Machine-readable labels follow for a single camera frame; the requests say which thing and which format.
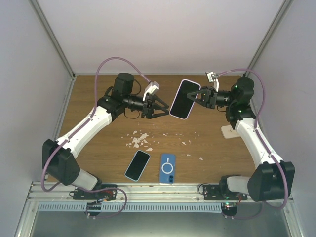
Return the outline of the phone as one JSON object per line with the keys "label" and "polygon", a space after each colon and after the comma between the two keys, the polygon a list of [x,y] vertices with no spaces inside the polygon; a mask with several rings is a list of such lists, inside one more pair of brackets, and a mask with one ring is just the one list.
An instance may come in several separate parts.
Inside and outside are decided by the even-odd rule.
{"label": "phone", "polygon": [[138,150],[124,173],[125,177],[134,182],[138,182],[150,158],[151,156],[148,153]]}

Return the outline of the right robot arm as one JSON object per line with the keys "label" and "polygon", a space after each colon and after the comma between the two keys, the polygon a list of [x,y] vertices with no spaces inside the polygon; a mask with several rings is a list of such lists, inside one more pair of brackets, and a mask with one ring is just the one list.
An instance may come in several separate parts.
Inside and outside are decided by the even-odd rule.
{"label": "right robot arm", "polygon": [[214,109],[225,107],[226,120],[242,138],[255,165],[251,177],[226,175],[219,182],[219,196],[230,200],[236,193],[249,195],[253,201],[283,200],[287,202],[295,174],[292,162],[285,162],[272,148],[258,124],[258,117],[250,106],[254,81],[240,77],[229,91],[203,86],[186,92],[188,99]]}

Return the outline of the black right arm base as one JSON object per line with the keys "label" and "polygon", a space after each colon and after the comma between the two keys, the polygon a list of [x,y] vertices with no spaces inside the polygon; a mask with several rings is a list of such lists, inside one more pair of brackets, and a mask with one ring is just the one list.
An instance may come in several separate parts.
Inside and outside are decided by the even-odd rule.
{"label": "black right arm base", "polygon": [[248,200],[247,195],[229,190],[222,190],[219,184],[202,183],[197,191],[203,195],[204,200],[239,201]]}

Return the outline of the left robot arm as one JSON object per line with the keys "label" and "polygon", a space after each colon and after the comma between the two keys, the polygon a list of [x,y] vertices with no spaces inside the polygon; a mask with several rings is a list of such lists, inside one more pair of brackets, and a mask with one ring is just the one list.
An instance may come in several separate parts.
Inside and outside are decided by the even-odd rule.
{"label": "left robot arm", "polygon": [[156,92],[157,82],[151,82],[144,90],[144,95],[133,94],[135,77],[128,73],[120,73],[114,86],[109,87],[104,96],[95,99],[91,112],[71,131],[53,141],[47,139],[42,146],[41,187],[46,174],[59,183],[73,185],[84,190],[90,199],[97,199],[102,193],[100,180],[91,173],[81,169],[76,161],[87,143],[103,128],[110,125],[126,109],[138,111],[146,119],[154,119],[169,114],[169,106],[162,101]]}

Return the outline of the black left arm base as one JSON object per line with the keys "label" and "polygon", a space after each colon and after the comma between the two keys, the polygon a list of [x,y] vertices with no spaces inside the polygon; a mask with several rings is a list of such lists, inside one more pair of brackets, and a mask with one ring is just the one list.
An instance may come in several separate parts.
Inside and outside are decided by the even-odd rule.
{"label": "black left arm base", "polygon": [[86,192],[81,189],[75,188],[74,191],[69,192],[69,196],[72,197],[74,200],[101,200],[101,201],[110,201],[115,200],[117,195],[117,185],[115,184],[101,184],[101,186],[98,189],[104,189],[107,188],[107,190],[100,191],[100,192]]}

